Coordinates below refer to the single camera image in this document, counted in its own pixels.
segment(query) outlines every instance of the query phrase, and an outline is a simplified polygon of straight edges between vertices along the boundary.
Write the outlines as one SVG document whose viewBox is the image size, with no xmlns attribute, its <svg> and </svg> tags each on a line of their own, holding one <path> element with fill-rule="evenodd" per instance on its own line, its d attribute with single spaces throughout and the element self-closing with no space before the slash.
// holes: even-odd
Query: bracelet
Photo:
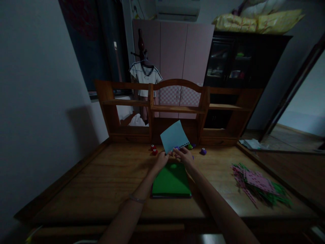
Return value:
<svg viewBox="0 0 325 244">
<path fill-rule="evenodd" d="M 133 200 L 133 201 L 136 201 L 136 202 L 138 202 L 138 203 L 142 203 L 142 204 L 144 204 L 144 203 L 146 202 L 145 200 L 141 200 L 141 199 L 139 199 L 139 198 L 134 197 L 132 194 L 129 194 L 129 198 L 130 198 L 131 200 Z"/>
</svg>

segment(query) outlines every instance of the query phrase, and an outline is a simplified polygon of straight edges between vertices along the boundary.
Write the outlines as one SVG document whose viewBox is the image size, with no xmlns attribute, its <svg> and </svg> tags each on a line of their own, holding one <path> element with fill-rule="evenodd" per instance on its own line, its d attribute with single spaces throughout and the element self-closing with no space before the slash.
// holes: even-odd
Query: light blue paper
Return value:
<svg viewBox="0 0 325 244">
<path fill-rule="evenodd" d="M 168 129 L 161 133 L 160 138 L 166 153 L 172 151 L 176 146 L 181 148 L 190 143 L 185 135 L 180 120 L 172 124 Z"/>
</svg>

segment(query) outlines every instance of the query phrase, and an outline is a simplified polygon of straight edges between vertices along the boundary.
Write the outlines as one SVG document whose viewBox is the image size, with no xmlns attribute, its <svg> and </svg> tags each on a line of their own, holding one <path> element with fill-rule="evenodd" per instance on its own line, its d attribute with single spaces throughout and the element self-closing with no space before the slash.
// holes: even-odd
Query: air conditioner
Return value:
<svg viewBox="0 0 325 244">
<path fill-rule="evenodd" d="M 157 19 L 195 22 L 200 0 L 156 0 Z"/>
</svg>

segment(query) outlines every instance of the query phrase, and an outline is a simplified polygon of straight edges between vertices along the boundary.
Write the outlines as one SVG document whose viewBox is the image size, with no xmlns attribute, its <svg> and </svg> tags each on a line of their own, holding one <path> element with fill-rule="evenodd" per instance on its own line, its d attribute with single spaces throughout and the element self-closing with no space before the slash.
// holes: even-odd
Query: dark wooden cabinet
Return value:
<svg viewBox="0 0 325 244">
<path fill-rule="evenodd" d="M 204 86 L 265 89 L 292 36 L 214 32 Z M 236 104 L 238 96 L 211 94 L 214 104 Z M 205 128 L 225 128 L 231 111 L 210 110 Z"/>
</svg>

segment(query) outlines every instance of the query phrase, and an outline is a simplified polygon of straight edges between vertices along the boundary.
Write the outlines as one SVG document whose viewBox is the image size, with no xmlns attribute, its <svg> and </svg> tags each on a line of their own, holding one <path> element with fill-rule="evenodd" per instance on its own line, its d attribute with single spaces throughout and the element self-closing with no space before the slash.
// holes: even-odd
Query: white shirt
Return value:
<svg viewBox="0 0 325 244">
<path fill-rule="evenodd" d="M 150 68 L 142 66 L 141 63 L 136 63 L 129 69 L 130 74 L 136 79 L 138 83 L 143 84 L 157 84 L 162 80 L 162 77 L 156 67 Z M 156 97 L 156 91 L 153 91 L 153 96 Z M 139 90 L 138 95 L 148 97 L 147 90 Z"/>
</svg>

